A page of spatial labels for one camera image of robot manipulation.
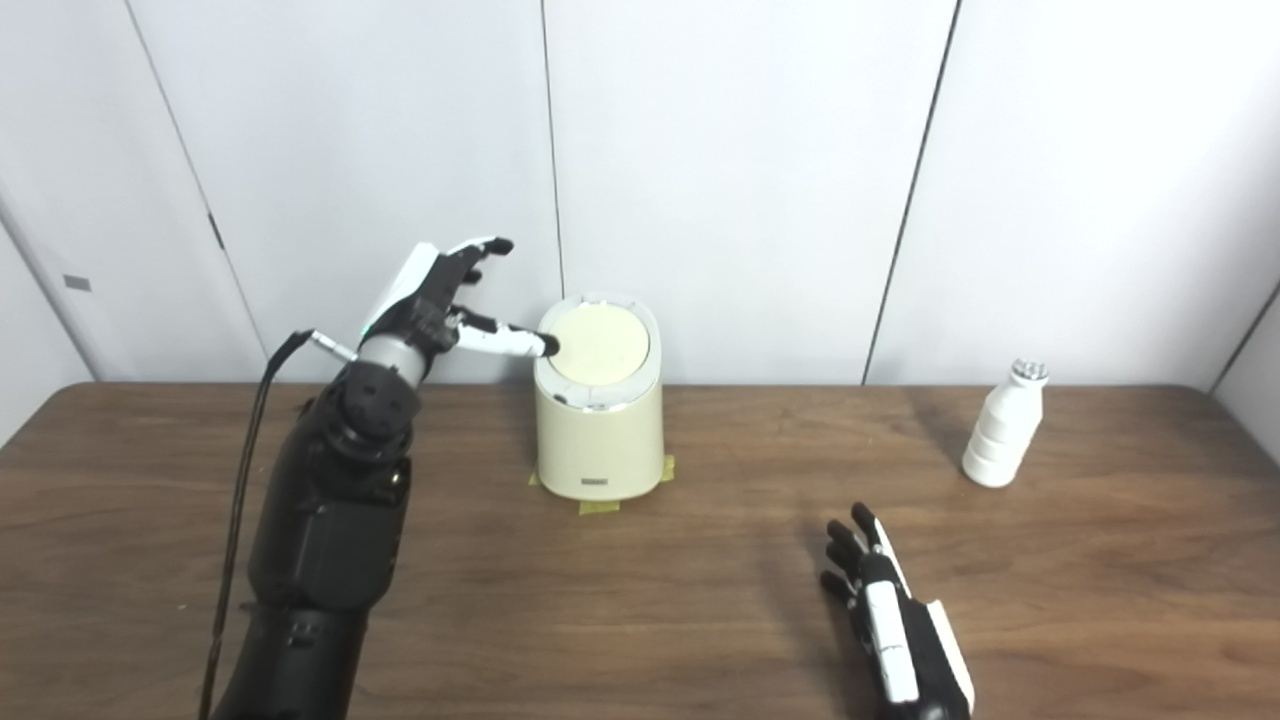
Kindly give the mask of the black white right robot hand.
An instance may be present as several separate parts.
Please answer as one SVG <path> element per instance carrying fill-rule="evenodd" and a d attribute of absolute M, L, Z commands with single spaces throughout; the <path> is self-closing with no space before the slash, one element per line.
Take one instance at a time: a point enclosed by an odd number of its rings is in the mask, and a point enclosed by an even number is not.
<path fill-rule="evenodd" d="M 820 585 L 844 606 L 870 662 L 878 719 L 970 719 L 977 693 L 941 601 L 915 597 L 892 541 L 864 502 L 826 525 Z"/>

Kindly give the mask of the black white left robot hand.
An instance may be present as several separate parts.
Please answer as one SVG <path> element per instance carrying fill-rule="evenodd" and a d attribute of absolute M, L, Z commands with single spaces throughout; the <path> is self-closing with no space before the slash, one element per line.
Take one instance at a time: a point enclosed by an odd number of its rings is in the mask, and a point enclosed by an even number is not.
<path fill-rule="evenodd" d="M 357 356 L 370 363 L 372 355 L 365 346 L 379 337 L 403 345 L 426 364 L 454 348 L 511 357 L 556 356 L 561 342 L 553 334 L 499 322 L 456 300 L 465 286 L 480 282 L 481 261 L 513 249 L 512 240 L 499 236 L 468 240 L 449 251 L 426 242 L 415 246 L 372 310 Z"/>

